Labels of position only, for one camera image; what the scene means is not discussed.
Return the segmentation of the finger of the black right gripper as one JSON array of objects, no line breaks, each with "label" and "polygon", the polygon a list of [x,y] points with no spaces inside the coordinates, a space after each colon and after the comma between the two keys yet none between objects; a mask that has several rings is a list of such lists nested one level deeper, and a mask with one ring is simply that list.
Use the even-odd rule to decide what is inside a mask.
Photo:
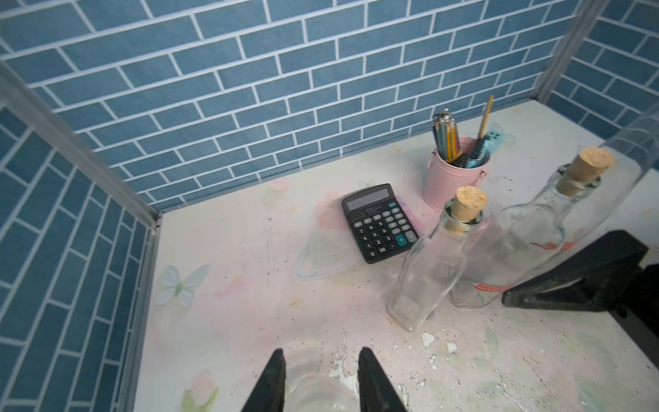
[{"label": "finger of the black right gripper", "polygon": [[554,269],[503,293],[511,308],[607,312],[631,295],[649,248],[624,230],[606,233]]}]

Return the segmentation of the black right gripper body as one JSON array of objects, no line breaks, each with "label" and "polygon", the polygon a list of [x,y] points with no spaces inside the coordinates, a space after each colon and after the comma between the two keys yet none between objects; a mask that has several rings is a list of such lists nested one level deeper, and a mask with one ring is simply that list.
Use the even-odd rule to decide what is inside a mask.
[{"label": "black right gripper body", "polygon": [[658,367],[658,264],[638,274],[610,314]]}]

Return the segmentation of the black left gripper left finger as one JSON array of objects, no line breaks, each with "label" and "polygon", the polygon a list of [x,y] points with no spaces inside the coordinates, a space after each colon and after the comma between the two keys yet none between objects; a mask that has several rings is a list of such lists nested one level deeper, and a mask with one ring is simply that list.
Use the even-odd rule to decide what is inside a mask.
[{"label": "black left gripper left finger", "polygon": [[263,372],[242,412],[283,412],[285,405],[286,360],[282,348],[275,350],[269,358]]}]

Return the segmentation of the short corked glass bottle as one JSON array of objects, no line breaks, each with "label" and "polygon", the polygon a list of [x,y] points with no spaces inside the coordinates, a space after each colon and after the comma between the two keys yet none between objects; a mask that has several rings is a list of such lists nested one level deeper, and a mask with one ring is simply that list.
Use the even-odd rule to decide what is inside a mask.
[{"label": "short corked glass bottle", "polygon": [[485,192],[463,186],[444,205],[437,225],[410,249],[386,311],[405,331],[418,329],[463,274],[466,244],[482,223]]}]

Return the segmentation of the clear glass bottle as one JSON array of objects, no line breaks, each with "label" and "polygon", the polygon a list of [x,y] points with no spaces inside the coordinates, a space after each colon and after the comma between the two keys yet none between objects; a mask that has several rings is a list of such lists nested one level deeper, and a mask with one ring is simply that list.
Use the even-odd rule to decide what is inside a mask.
[{"label": "clear glass bottle", "polygon": [[324,367],[324,343],[304,342],[285,353],[284,411],[357,411],[355,394]]}]

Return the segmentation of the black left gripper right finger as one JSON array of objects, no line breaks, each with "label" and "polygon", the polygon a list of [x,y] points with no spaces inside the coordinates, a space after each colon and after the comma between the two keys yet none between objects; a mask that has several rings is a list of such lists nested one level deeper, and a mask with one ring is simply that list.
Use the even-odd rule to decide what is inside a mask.
[{"label": "black left gripper right finger", "polygon": [[360,351],[358,361],[361,412],[406,412],[401,398],[370,348]]}]

